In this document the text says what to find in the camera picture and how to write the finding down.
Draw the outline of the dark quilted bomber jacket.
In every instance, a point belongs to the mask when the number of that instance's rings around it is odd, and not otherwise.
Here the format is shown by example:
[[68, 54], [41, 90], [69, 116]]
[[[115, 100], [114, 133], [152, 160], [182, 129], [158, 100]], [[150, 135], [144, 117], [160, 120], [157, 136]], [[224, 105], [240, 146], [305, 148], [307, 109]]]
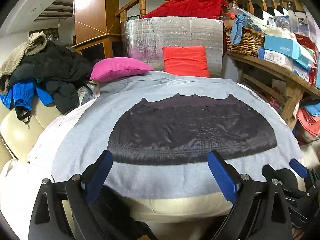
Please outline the dark quilted bomber jacket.
[[116, 162], [153, 166], [205, 162], [212, 151], [241, 158], [276, 145], [269, 122], [236, 97], [176, 94], [132, 106], [115, 124], [107, 149]]

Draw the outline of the cream leather sofa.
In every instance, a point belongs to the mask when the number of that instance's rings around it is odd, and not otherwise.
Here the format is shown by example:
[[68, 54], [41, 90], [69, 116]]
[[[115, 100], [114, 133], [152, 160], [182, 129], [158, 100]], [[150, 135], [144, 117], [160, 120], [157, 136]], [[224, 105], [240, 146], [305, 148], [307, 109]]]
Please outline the cream leather sofa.
[[29, 124], [18, 120], [15, 110], [1, 104], [1, 167], [11, 159], [27, 162], [27, 155], [44, 129], [60, 112], [54, 105], [45, 106], [35, 97]]

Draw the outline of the wooden side table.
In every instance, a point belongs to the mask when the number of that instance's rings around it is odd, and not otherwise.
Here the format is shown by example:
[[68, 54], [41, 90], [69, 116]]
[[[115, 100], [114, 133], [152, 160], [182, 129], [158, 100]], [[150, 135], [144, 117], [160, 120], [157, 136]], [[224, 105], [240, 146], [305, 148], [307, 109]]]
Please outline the wooden side table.
[[227, 55], [238, 68], [238, 83], [271, 104], [291, 129], [297, 122], [296, 113], [303, 98], [319, 98], [319, 89], [284, 67], [231, 51]]

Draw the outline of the white patterned box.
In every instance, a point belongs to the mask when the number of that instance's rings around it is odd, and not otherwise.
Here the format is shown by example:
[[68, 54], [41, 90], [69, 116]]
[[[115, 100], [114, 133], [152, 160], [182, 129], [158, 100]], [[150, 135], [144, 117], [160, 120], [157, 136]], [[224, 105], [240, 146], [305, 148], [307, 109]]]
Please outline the white patterned box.
[[270, 61], [288, 70], [293, 70], [293, 60], [284, 54], [276, 51], [266, 50], [263, 47], [258, 47], [258, 58], [266, 61]]

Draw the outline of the clear plastic bag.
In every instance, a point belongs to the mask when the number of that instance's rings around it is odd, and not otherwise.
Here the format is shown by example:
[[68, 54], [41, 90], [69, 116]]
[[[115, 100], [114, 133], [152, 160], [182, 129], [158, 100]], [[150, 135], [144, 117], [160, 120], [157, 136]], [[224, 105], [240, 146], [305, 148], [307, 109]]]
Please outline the clear plastic bag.
[[100, 96], [100, 86], [98, 83], [88, 82], [78, 90], [79, 105], [96, 99]]

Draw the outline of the blue jacket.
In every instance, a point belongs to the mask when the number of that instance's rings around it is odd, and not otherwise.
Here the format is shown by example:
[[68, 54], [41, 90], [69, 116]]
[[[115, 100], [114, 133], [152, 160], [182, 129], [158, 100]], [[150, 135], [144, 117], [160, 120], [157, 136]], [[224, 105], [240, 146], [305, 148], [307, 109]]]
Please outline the blue jacket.
[[34, 80], [14, 84], [7, 94], [1, 95], [1, 102], [8, 109], [14, 109], [17, 119], [27, 125], [32, 113], [34, 96], [37, 96], [44, 106], [54, 103], [49, 93]]

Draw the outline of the light blue cardboard box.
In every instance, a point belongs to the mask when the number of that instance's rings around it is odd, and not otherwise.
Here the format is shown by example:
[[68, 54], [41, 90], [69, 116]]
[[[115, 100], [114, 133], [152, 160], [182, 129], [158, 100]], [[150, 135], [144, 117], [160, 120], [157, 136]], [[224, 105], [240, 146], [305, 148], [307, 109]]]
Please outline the light blue cardboard box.
[[316, 63], [310, 53], [298, 42], [292, 39], [265, 35], [264, 48], [284, 54], [304, 68], [308, 68], [309, 63]]

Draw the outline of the black puffer coat pile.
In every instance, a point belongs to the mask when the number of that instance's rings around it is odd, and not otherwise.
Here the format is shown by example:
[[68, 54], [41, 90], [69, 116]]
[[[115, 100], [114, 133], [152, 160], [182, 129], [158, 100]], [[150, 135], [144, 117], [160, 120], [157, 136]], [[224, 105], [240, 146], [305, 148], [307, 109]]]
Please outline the black puffer coat pile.
[[9, 86], [36, 81], [53, 98], [57, 110], [66, 114], [79, 106], [78, 89], [91, 77], [93, 64], [82, 55], [48, 41], [34, 55], [24, 55], [11, 74]]

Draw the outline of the wicker basket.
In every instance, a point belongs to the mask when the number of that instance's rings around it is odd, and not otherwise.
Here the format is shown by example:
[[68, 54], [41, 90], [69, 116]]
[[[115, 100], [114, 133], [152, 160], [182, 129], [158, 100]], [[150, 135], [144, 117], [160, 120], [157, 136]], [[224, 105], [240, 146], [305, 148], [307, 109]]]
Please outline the wicker basket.
[[227, 51], [258, 57], [258, 48], [264, 46], [265, 35], [244, 27], [239, 44], [231, 43], [231, 27], [224, 27]]

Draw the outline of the magenta pillow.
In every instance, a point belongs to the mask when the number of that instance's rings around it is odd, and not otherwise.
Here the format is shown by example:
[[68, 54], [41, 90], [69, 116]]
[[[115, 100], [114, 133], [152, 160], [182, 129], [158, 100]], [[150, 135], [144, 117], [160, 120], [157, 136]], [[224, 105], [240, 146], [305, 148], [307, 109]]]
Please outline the magenta pillow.
[[93, 66], [90, 80], [111, 82], [122, 77], [135, 76], [153, 71], [146, 63], [130, 57], [112, 57]]

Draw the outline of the red-orange pillow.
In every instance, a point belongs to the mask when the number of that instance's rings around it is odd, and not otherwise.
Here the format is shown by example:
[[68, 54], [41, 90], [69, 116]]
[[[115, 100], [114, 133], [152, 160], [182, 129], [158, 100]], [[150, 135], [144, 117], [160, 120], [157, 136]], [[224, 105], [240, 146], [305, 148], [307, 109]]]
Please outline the red-orange pillow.
[[164, 71], [179, 76], [210, 77], [205, 46], [163, 47]]

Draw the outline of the light blue cloth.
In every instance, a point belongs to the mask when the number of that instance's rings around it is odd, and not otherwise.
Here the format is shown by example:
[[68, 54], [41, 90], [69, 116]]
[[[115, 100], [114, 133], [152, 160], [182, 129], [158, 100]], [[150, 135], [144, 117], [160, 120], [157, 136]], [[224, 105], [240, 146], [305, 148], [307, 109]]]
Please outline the light blue cloth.
[[231, 44], [237, 45], [241, 42], [243, 28], [247, 26], [251, 18], [244, 14], [238, 14], [233, 22], [230, 34]]

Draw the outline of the beige fleece garment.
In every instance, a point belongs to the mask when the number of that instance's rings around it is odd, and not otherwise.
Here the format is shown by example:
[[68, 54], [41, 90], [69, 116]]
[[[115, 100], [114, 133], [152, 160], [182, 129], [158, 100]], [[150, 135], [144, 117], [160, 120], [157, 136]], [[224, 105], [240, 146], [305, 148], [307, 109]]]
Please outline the beige fleece garment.
[[44, 32], [32, 33], [29, 40], [15, 48], [1, 65], [1, 95], [5, 95], [9, 89], [9, 79], [20, 64], [24, 56], [35, 55], [44, 50], [47, 37]]

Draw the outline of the wooden cabinet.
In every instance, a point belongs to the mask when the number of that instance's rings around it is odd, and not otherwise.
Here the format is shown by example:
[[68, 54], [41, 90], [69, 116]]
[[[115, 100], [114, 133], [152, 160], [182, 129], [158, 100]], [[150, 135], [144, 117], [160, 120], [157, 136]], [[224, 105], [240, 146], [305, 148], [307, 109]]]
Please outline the wooden cabinet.
[[122, 55], [119, 0], [74, 0], [75, 51], [89, 61]]

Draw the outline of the silver foil insulation mat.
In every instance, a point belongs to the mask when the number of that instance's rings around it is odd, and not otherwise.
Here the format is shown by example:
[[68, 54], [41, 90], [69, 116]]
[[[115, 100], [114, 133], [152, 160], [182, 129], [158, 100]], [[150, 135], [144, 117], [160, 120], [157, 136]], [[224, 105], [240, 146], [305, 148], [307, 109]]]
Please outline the silver foil insulation mat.
[[164, 70], [163, 47], [205, 46], [211, 77], [220, 77], [223, 22], [199, 17], [153, 17], [121, 24], [123, 55]]

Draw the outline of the red velvet blanket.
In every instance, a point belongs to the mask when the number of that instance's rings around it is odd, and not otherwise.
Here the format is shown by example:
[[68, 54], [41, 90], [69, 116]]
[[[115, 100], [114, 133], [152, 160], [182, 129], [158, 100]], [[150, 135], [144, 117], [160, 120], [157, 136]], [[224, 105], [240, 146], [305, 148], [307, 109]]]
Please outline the red velvet blanket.
[[224, 0], [172, 0], [142, 16], [153, 17], [198, 17], [218, 19], [223, 13]]

